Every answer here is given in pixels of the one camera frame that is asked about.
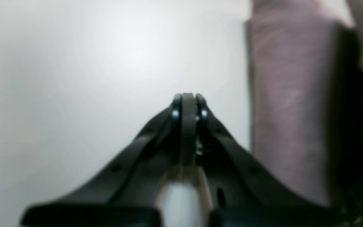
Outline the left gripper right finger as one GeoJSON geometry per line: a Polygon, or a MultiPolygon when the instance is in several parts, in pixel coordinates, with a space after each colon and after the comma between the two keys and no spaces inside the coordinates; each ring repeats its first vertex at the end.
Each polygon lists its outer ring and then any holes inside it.
{"type": "Polygon", "coordinates": [[[242,148],[202,95],[189,95],[195,127],[194,162],[205,175],[209,227],[349,227],[355,212],[311,203],[282,185],[242,148]]]}

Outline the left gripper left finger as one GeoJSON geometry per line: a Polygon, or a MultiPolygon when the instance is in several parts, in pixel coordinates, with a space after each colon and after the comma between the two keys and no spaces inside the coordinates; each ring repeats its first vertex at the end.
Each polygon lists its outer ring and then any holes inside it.
{"type": "Polygon", "coordinates": [[[51,203],[29,207],[22,227],[161,227],[156,206],[166,172],[181,162],[183,105],[177,94],[97,175],[51,203]]]}

